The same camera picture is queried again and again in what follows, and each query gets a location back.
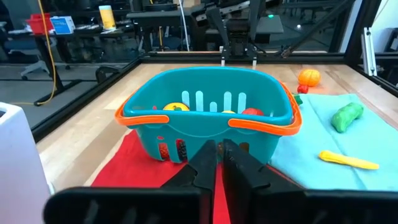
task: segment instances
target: wooden table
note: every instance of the wooden table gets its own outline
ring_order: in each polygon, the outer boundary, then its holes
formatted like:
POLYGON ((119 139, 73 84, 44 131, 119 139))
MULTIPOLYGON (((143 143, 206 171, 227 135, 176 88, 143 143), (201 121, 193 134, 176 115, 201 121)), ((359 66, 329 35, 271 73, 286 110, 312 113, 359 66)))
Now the wooden table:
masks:
MULTIPOLYGON (((154 75, 173 68, 192 66, 197 65, 142 64, 41 140, 37 147, 48 180, 57 190, 90 185, 118 150, 124 135, 130 131, 116 124, 115 110, 154 75)), ((346 65, 257 66, 257 70, 282 80, 292 92, 297 88, 297 75, 303 68, 315 68, 322 74, 321 84, 311 88, 310 93, 355 93, 365 105, 398 129, 398 98, 346 65)))

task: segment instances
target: orange basket handle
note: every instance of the orange basket handle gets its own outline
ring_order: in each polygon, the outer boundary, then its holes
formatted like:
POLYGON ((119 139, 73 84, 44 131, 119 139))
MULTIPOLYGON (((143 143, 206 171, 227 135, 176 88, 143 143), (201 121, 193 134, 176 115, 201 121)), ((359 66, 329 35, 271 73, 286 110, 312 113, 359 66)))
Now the orange basket handle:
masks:
POLYGON ((114 118, 118 124, 123 126, 134 126, 140 124, 165 124, 170 121, 167 115, 142 115, 134 117, 123 116, 123 108, 126 102, 135 94, 134 92, 125 102, 116 110, 114 118))
POLYGON ((290 105, 293 109, 293 122, 290 125, 286 126, 278 126, 273 124, 266 124, 258 121, 250 121, 246 119, 230 119, 228 121, 228 125, 232 128, 244 128, 255 131, 262 131, 269 134, 275 134, 279 136, 291 136, 297 134, 300 130, 300 127, 303 123, 299 106, 294 99, 293 95, 287 89, 287 87, 279 81, 282 85, 282 88, 285 90, 287 97, 289 98, 290 105))

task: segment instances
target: teal basket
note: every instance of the teal basket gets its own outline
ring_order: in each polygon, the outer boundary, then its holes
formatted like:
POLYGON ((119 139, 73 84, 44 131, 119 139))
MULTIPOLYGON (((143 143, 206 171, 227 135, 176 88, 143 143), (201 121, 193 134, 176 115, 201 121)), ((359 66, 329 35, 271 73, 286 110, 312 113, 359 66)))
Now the teal basket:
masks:
POLYGON ((119 124, 136 129, 154 159, 163 160, 159 145, 167 145, 172 162, 182 162, 177 140, 185 142, 191 159, 209 139, 231 139, 248 146, 266 164, 283 135, 301 127, 300 110, 283 83, 255 70, 231 67, 192 67, 156 75, 117 110, 119 124), (190 111, 163 110, 183 103, 190 111), (264 115, 242 114, 246 108, 264 115))

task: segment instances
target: yellow toy fruit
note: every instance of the yellow toy fruit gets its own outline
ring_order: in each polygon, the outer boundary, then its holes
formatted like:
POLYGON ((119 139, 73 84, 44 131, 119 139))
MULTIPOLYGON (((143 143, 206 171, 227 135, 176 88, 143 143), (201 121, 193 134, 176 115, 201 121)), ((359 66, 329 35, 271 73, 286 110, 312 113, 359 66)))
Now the yellow toy fruit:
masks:
POLYGON ((183 103, 169 103, 163 110, 189 111, 189 108, 183 103))
POLYGON ((300 85, 307 85, 314 87, 319 84, 321 80, 321 73, 315 69, 305 69, 298 75, 298 82, 300 85))

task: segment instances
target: red cloth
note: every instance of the red cloth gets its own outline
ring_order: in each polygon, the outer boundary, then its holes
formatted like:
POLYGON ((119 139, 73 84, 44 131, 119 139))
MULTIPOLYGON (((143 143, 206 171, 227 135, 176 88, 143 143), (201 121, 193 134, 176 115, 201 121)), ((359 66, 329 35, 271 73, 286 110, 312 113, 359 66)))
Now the red cloth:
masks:
MULTIPOLYGON (((123 139, 119 151, 105 165, 91 186, 93 187, 160 187, 173 177, 183 164, 157 161, 150 158, 132 131, 123 139)), ((221 166, 217 167, 213 223, 229 224, 221 166)))

